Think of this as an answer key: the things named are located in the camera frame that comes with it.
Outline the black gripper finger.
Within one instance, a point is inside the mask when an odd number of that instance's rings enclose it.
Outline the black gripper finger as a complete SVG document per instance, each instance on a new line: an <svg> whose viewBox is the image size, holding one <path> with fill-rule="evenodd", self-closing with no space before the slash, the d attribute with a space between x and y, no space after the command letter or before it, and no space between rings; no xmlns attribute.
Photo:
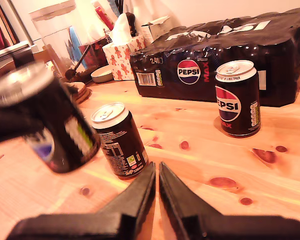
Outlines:
<svg viewBox="0 0 300 240"><path fill-rule="evenodd" d="M0 107L0 143L34 134L42 129L42 121L23 105Z"/></svg>
<svg viewBox="0 0 300 240"><path fill-rule="evenodd" d="M156 165L150 162L117 197L94 213L41 214L19 221L9 240L134 240L156 194Z"/></svg>
<svg viewBox="0 0 300 240"><path fill-rule="evenodd" d="M280 215L224 215L191 191L164 163L159 192L179 240L300 240L300 221Z"/></svg>

